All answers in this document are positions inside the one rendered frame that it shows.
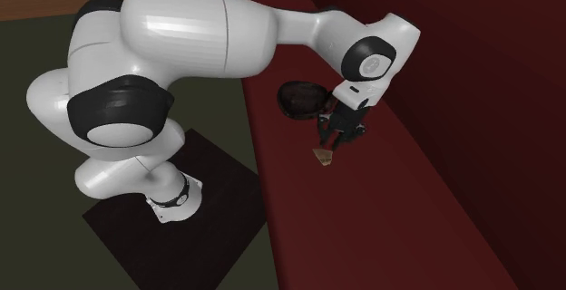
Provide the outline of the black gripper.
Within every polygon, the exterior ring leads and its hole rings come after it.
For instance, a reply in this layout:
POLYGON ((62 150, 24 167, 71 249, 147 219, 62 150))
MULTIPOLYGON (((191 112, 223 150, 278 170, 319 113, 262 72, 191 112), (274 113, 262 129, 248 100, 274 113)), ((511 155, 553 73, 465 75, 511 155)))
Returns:
POLYGON ((340 144, 351 142, 364 135, 366 125, 363 119, 368 111, 369 107, 354 110, 339 101, 332 113, 319 114, 317 117, 319 145, 324 146, 335 131, 338 131, 338 135, 332 143, 331 150, 336 150, 340 144))

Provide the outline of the small tan box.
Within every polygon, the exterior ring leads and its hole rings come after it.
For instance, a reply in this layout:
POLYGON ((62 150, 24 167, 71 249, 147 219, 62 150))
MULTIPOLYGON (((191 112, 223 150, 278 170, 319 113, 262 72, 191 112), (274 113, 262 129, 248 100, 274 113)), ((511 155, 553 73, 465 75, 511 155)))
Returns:
POLYGON ((323 165, 328 166, 331 164, 333 159, 333 151, 327 149, 313 149, 317 160, 323 165))

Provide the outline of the dark robot stand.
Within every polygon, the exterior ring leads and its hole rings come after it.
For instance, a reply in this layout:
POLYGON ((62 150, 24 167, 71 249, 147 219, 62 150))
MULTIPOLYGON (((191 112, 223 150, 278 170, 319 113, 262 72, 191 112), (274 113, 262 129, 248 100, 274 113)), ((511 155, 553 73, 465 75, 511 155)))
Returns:
POLYGON ((258 175, 195 130, 185 136, 171 162, 204 184, 192 217, 162 224, 134 194, 83 214, 140 290, 216 290, 266 222, 258 175))

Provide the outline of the dark red sofa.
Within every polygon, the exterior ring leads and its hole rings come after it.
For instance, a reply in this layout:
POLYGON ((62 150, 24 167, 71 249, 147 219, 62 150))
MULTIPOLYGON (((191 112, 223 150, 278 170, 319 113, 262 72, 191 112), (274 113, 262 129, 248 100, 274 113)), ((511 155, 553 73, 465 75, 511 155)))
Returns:
POLYGON ((324 167, 275 95, 339 77, 281 46, 244 82, 280 290, 566 290, 566 0, 254 0, 421 31, 324 167))

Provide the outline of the dark brown bowl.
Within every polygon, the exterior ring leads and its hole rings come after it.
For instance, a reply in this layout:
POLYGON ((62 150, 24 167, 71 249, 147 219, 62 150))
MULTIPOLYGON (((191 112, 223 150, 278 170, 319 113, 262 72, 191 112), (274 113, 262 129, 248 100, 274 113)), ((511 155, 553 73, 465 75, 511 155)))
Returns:
POLYGON ((320 84, 290 81, 279 87, 277 101, 285 116, 302 121, 331 112, 337 99, 320 84))

